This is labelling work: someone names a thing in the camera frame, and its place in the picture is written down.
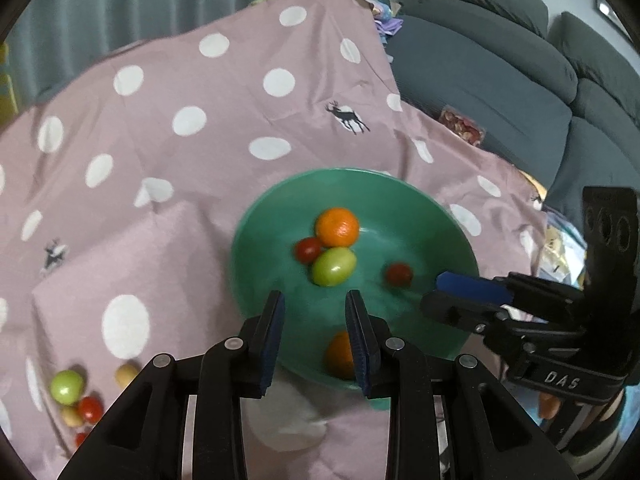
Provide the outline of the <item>striped sleeve right forearm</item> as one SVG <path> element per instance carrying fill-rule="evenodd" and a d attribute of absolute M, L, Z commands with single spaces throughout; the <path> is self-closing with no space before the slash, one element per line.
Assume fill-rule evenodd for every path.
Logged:
<path fill-rule="evenodd" d="M 600 479 L 612 463 L 623 443 L 620 427 L 625 408 L 626 391 L 623 390 L 607 408 L 600 411 L 594 408 L 592 421 L 559 448 L 578 479 Z"/>

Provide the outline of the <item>person's right hand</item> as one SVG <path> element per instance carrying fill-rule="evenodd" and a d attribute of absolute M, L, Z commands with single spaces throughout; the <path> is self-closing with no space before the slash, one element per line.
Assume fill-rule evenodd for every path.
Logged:
<path fill-rule="evenodd" d="M 554 419 L 559 413 L 562 401 L 550 393 L 539 393 L 538 415 L 543 420 Z"/>

